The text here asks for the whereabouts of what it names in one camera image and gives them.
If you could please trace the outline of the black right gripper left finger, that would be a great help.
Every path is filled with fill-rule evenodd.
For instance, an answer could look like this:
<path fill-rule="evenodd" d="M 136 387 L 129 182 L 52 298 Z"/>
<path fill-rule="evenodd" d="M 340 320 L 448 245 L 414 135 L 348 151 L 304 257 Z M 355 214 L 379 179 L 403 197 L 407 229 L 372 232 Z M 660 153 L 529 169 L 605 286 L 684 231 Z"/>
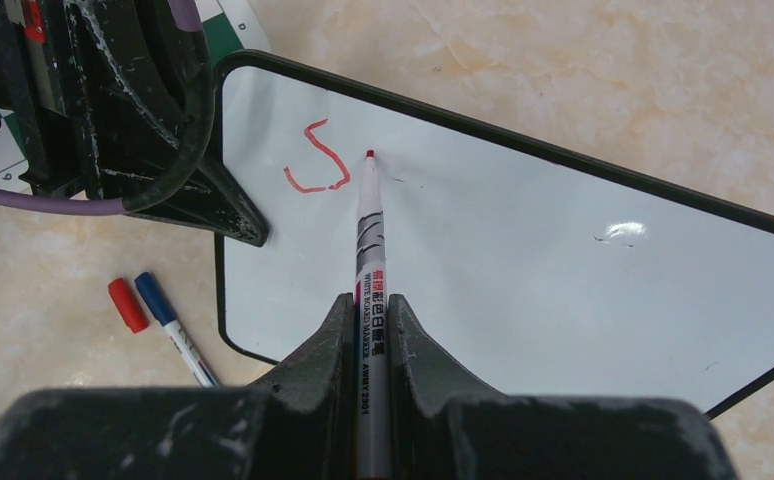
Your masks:
<path fill-rule="evenodd" d="M 235 387 L 46 389 L 0 417 L 0 479 L 350 479 L 350 294 Z"/>

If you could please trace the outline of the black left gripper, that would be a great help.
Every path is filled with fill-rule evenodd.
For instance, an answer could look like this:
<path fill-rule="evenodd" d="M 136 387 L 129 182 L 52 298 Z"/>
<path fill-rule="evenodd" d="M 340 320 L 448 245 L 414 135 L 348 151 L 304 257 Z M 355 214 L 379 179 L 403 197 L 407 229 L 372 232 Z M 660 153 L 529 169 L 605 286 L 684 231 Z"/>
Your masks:
<path fill-rule="evenodd" d="M 0 1 L 0 128 L 6 126 L 36 195 L 85 188 L 131 217 L 211 231 L 253 246 L 268 221 L 223 165 L 221 92 L 193 1 L 68 1 L 83 92 L 90 172 L 76 125 L 37 92 L 22 28 Z"/>

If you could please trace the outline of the white whiteboard black frame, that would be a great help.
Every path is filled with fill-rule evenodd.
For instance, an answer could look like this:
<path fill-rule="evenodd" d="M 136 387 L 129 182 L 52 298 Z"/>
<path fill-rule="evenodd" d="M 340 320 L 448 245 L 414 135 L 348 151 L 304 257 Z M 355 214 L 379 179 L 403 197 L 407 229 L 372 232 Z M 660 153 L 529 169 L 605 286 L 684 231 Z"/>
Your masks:
<path fill-rule="evenodd" d="M 269 225 L 216 240 L 237 352 L 283 359 L 353 290 L 373 152 L 388 291 L 492 387 L 718 416 L 774 380 L 774 216 L 265 52 L 217 75 L 219 155 Z"/>

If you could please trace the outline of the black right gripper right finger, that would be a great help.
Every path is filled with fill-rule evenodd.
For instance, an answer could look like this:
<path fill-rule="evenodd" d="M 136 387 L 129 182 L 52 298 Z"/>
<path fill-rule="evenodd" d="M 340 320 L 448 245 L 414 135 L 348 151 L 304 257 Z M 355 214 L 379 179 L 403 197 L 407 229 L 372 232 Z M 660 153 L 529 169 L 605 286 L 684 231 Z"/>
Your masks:
<path fill-rule="evenodd" d="M 401 479 L 734 479 L 707 417 L 674 399 L 507 395 L 388 303 Z"/>

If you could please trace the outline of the red marker cap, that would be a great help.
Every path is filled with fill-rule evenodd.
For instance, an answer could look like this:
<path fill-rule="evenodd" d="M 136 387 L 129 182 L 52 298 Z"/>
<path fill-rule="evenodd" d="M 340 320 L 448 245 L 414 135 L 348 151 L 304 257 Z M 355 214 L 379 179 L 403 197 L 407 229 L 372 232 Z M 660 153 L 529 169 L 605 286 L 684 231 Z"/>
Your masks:
<path fill-rule="evenodd" d="M 132 333 L 139 333 L 149 326 L 142 307 L 124 278 L 112 280 L 107 289 L 123 323 Z"/>

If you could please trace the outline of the red whiteboard marker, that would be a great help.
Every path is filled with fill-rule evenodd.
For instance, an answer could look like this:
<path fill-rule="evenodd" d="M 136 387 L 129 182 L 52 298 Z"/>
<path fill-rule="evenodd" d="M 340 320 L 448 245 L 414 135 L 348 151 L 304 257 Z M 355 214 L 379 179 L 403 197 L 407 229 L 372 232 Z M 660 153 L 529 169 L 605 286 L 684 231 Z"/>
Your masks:
<path fill-rule="evenodd" d="M 356 237 L 357 479 L 393 477 L 384 213 L 375 153 L 365 154 Z"/>

